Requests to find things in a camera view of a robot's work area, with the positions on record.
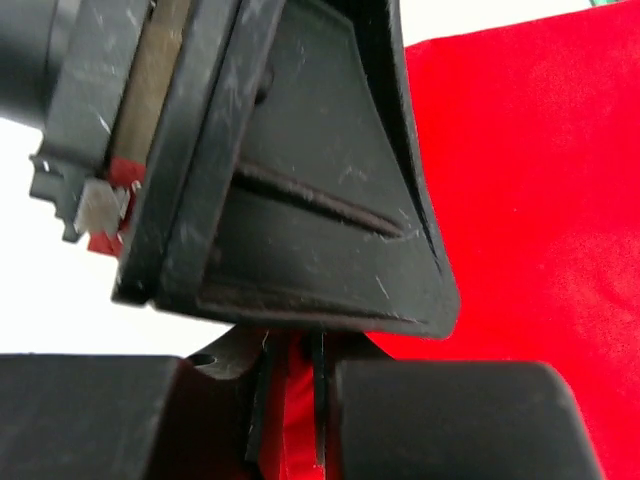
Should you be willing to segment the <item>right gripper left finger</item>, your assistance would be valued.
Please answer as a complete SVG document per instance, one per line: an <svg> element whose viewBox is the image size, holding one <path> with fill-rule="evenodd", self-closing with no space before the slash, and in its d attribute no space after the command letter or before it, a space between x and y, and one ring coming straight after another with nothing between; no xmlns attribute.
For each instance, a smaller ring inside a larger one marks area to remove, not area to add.
<svg viewBox="0 0 640 480"><path fill-rule="evenodd" d="M186 357L7 354L5 479L255 479L275 334Z"/></svg>

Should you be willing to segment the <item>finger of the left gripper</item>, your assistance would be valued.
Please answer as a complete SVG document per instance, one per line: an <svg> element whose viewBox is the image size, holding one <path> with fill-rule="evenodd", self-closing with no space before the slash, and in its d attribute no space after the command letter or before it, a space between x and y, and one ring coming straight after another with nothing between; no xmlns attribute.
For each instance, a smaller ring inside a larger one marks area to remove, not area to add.
<svg viewBox="0 0 640 480"><path fill-rule="evenodd" d="M445 338L459 293L395 1L196 1L116 302Z"/></svg>

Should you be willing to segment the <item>red trousers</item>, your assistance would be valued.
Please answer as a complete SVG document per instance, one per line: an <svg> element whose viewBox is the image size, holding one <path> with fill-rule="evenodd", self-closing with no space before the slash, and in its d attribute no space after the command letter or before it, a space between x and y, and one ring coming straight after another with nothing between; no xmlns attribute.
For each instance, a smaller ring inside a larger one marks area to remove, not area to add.
<svg viewBox="0 0 640 480"><path fill-rule="evenodd" d="M539 362L573 392L602 479L639 475L639 5L406 51L427 183L461 296L395 360ZM316 462L311 365L290 355L274 479Z"/></svg>

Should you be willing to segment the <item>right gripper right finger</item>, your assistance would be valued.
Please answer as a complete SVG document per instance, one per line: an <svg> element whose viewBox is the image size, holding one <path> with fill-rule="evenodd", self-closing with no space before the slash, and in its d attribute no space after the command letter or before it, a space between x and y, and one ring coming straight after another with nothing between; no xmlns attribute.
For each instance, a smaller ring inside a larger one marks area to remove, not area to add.
<svg viewBox="0 0 640 480"><path fill-rule="evenodd" d="M329 479L600 479L575 396L539 362L395 360L361 333L307 340Z"/></svg>

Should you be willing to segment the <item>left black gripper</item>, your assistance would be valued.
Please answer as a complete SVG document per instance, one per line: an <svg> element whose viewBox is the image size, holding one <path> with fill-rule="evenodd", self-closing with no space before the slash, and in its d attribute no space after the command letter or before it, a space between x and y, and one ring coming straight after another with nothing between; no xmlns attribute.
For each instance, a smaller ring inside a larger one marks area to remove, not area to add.
<svg viewBox="0 0 640 480"><path fill-rule="evenodd" d="M63 238L115 236L133 201L112 159L149 155L190 13L186 1L5 1L1 115L39 130L30 194Z"/></svg>

